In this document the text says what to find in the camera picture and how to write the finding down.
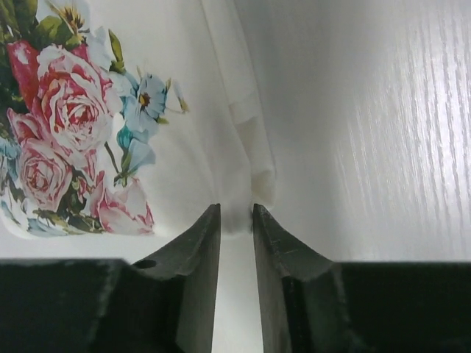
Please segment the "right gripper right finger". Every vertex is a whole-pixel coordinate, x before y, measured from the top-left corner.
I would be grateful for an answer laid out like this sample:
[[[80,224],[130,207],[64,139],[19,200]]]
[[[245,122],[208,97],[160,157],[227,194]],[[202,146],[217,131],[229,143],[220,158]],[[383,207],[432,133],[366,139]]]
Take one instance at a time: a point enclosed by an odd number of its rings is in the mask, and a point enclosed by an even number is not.
[[[329,260],[252,214],[265,352],[468,352],[470,264]]]

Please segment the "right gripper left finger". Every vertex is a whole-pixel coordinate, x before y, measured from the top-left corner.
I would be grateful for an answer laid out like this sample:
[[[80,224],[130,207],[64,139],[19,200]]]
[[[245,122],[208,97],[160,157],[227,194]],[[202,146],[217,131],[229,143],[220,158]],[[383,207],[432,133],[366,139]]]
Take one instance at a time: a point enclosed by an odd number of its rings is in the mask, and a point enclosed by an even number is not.
[[[1,262],[3,352],[210,352],[221,240],[213,204],[183,234],[129,264]]]

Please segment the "white t shirt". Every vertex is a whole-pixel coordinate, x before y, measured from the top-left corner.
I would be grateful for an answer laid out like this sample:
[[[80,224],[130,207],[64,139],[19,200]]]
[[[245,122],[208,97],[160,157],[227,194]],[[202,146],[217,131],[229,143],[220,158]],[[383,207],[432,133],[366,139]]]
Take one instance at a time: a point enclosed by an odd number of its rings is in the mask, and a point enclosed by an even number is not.
[[[275,172],[233,1],[1,3],[1,236],[133,264]]]

